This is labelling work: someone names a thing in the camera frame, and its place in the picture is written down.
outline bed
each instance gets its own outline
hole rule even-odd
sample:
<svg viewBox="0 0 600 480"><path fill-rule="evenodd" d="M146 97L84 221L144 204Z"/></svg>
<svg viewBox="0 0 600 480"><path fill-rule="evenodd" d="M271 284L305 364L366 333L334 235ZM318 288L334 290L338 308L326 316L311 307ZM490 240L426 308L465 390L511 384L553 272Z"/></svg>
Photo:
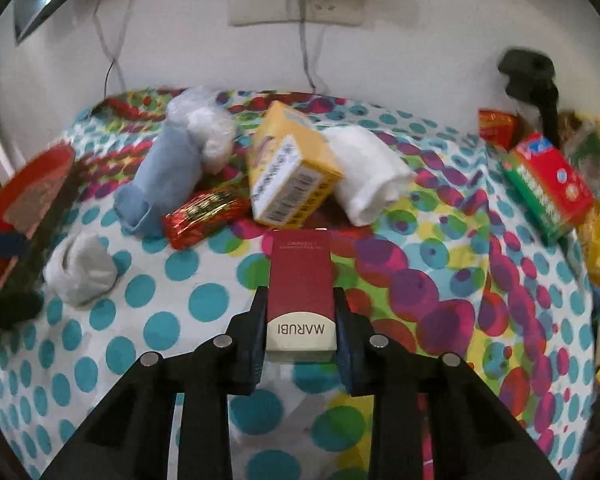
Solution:
<svg viewBox="0 0 600 480"><path fill-rule="evenodd" d="M174 251L164 238L131 236L112 210L113 191L132 179L181 91L111 97L62 133L88 171L58 241L96 232L119 278L105 297L77 308L42 283L43 313L0 342L0 428L33 478L143 352L193 350L224 332L267 284L270 231L253 221ZM240 130L220 180L244 175L250 133L273 100L307 113L318 129L369 128L416 171L409 195L373 225L329 225L334 284L377 332L409 350L465 356L568 478L594 377L591 291L576 237L540 242L495 153L475 134L344 98L218 92ZM170 478L181 405L182 395ZM332 363L267 364L257 391L230 399L229 414L237 479L366 478L372 402L347 396ZM433 466L429 446L425 478Z"/></svg>

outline wall plate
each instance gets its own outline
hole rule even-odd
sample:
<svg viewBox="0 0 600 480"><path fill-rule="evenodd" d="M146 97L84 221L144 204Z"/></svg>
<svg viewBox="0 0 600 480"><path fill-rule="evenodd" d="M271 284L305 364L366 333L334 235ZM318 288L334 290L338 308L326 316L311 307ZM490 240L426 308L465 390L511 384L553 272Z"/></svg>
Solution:
<svg viewBox="0 0 600 480"><path fill-rule="evenodd" d="M365 21L366 0L306 0L306 20L360 26ZM297 22L299 0L229 0L229 25Z"/></svg>

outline red wrapper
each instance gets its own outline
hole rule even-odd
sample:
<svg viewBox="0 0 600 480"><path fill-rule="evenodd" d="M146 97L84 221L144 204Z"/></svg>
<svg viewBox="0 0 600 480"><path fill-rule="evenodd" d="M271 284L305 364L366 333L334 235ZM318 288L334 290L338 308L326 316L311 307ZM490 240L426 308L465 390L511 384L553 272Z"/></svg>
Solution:
<svg viewBox="0 0 600 480"><path fill-rule="evenodd" d="M481 109L478 110L478 126L484 140L509 151L518 127L518 118L497 110Z"/></svg>
<svg viewBox="0 0 600 480"><path fill-rule="evenodd" d="M218 231L251 210L245 190L217 187L194 195L184 206L162 218L171 247L180 251Z"/></svg>

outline wall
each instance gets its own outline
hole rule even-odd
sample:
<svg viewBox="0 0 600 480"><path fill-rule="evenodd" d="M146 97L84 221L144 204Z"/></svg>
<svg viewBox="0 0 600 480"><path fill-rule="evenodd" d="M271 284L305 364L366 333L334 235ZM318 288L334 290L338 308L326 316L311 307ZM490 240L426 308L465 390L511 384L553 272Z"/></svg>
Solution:
<svg viewBox="0 0 600 480"><path fill-rule="evenodd" d="M29 158L102 98L109 63L95 1L68 1L17 48L12 9L1 17L0 132L11 153ZM127 1L100 9L111 44ZM515 110L496 64L523 45L553 59L561 105L600 113L600 18L587 0L378 0L369 11L362 28L308 26L320 90L473 130L478 107ZM130 88L308 89L298 26L228 27L227 0L135 0L121 65ZM115 76L109 90L120 90Z"/></svg>

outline power cord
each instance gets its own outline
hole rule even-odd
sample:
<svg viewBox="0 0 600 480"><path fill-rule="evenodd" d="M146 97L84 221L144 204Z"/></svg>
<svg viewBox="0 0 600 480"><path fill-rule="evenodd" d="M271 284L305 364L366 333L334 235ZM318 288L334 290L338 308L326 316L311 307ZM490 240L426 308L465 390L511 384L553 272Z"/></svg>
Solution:
<svg viewBox="0 0 600 480"><path fill-rule="evenodd" d="M298 0L298 7L300 9L300 22L299 22L299 33L300 33L300 51L302 52L302 68L304 69L304 75L306 80L309 82L312 94L317 93L315 83L309 72L309 55L306 50L306 0Z"/></svg>
<svg viewBox="0 0 600 480"><path fill-rule="evenodd" d="M123 92L126 92L126 82L125 77L122 72L122 68L120 67L120 54L122 54L122 47L125 43L126 30L128 28L129 21L131 19L131 11L133 9L133 4L135 0L129 0L126 6L125 15L122 21L122 30L120 31L120 35L118 37L118 44L116 45L115 50L112 52L111 49L107 46L107 41L104 38L104 33L102 31L102 24L100 23L100 19L98 17L98 11L100 10L100 6L102 5L103 0L98 0L95 8L93 9L93 14L91 15L91 19L93 21L93 25L96 28L96 33L100 40L100 46L102 48L102 53L107 57L107 60L110 61L109 69L107 70L107 75L104 78L104 88L103 88L103 99L107 98L107 86L109 84L109 76L113 68L116 68L116 73L118 74L118 81L120 83L120 88Z"/></svg>

